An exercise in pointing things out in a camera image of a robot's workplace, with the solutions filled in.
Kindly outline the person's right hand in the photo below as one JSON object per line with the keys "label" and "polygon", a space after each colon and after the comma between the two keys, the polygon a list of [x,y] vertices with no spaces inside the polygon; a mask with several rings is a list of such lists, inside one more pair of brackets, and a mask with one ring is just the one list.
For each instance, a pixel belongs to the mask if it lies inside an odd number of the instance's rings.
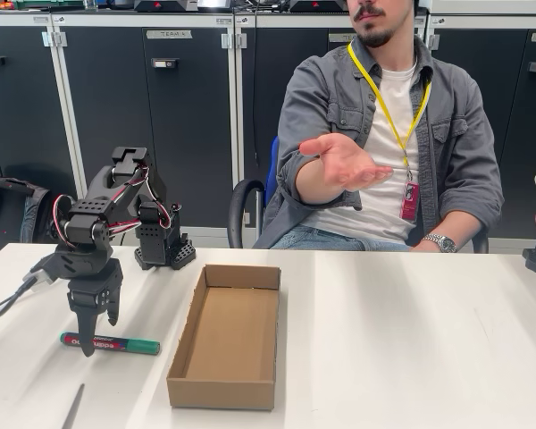
{"label": "person's right hand", "polygon": [[393,173],[391,167],[376,164],[354,140],[340,133],[306,140],[299,145],[299,152],[319,159],[324,185],[344,190],[371,187]]}

